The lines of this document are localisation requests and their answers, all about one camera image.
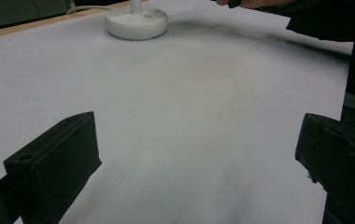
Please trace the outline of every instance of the finger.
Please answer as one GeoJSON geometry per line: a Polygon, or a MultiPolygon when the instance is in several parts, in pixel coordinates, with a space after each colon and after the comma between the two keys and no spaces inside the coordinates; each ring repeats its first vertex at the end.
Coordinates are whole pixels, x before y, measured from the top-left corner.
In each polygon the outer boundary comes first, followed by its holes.
{"type": "Polygon", "coordinates": [[[216,3],[219,5],[219,6],[225,6],[228,4],[228,0],[216,0],[216,3]]]}

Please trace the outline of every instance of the lamp base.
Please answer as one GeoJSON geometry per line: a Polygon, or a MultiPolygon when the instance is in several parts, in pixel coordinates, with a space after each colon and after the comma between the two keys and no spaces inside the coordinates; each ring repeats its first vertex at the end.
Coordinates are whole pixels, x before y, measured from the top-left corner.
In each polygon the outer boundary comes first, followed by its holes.
{"type": "Polygon", "coordinates": [[[144,8],[141,14],[132,15],[130,7],[116,7],[106,13],[105,25],[118,38],[147,40],[166,32],[168,18],[157,8],[144,8]]]}

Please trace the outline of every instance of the table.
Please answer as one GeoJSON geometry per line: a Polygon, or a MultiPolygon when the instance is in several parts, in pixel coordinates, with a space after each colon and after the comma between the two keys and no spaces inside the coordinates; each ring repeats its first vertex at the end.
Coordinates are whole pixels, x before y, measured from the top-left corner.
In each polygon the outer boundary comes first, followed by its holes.
{"type": "Polygon", "coordinates": [[[209,1],[151,0],[149,41],[105,12],[0,36],[3,160],[61,119],[94,111],[103,165],[61,223],[321,223],[326,192],[294,159],[305,113],[339,119],[350,43],[209,1]]]}

